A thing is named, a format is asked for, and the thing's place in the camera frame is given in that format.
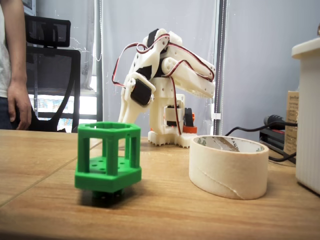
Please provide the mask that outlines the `person's hand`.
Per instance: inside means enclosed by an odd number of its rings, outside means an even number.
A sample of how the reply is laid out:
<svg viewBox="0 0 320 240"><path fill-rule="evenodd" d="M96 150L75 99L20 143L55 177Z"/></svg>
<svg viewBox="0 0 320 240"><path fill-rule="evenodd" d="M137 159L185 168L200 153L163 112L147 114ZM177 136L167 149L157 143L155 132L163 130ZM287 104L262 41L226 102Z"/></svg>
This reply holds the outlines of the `person's hand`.
<svg viewBox="0 0 320 240"><path fill-rule="evenodd" d="M32 120L32 105L26 80L26 77L13 77L7 89L10 122L13 123L19 115L17 130L27 130Z"/></svg>

